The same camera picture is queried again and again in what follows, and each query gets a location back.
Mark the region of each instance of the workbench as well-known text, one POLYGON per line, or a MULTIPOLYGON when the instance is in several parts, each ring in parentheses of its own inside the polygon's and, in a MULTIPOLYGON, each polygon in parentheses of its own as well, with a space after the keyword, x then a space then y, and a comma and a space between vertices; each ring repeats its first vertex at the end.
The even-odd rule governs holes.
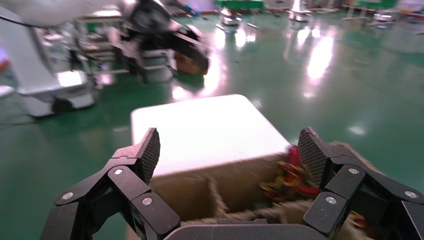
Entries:
POLYGON ((217 0, 216 5, 227 9, 260 9, 265 10, 264 0, 217 0))

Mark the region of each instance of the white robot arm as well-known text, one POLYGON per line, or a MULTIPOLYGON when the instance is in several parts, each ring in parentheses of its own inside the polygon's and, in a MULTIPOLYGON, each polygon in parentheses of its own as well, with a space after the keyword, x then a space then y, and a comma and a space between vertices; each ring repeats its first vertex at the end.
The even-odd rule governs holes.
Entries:
POLYGON ((51 27, 91 14, 116 0, 0 0, 0 6, 19 15, 26 24, 51 27))
POLYGON ((84 72, 53 68, 31 26, 52 27, 91 14, 116 0, 0 0, 0 43, 10 59, 27 114, 42 117, 94 103, 84 72))

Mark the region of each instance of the green floor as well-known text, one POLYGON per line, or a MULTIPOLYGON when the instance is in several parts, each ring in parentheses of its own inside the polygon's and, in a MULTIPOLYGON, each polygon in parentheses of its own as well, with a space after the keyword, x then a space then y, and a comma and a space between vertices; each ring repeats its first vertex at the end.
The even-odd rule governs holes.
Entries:
MULTIPOLYGON (((35 124, 1 124, 1 239, 37 239, 56 194, 131 144, 132 110, 208 96, 244 95, 289 141, 313 127, 326 141, 351 144, 381 171, 424 192, 424 36, 413 35, 416 26, 408 24, 363 28, 340 21, 344 14, 316 15, 300 31, 290 28, 286 15, 262 15, 256 33, 245 29, 236 36, 217 30, 215 16, 182 19, 211 40, 204 82, 182 74, 179 81, 141 86, 120 77, 88 109, 35 124)), ((95 239, 124 234, 116 215, 95 239)))

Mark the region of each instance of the white table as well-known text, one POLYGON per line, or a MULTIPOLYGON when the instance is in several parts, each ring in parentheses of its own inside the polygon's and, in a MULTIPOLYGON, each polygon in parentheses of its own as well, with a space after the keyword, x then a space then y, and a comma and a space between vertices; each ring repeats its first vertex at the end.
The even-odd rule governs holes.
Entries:
POLYGON ((187 100, 131 113, 132 143, 157 128, 160 157, 153 176, 286 153, 289 142, 242 95, 187 100))

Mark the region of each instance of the cardboard box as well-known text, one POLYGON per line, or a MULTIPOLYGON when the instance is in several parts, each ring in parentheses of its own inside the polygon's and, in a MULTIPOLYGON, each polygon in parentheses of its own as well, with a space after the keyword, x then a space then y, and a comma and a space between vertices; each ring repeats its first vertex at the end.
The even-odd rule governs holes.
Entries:
MULTIPOLYGON (((252 221, 256 216, 275 214, 280 223, 303 224, 303 216, 313 202, 311 199, 288 201, 257 209, 259 203, 267 201, 259 183, 274 181, 277 176, 277 162, 285 159, 286 155, 276 154, 161 175, 152 178, 150 187, 180 216, 182 226, 216 224, 218 219, 252 221)), ((356 229, 352 218, 348 217, 335 239, 370 238, 356 229)), ((138 240, 130 228, 127 240, 138 240)))
POLYGON ((188 56, 175 52, 176 69, 188 74, 201 74, 200 67, 188 56))

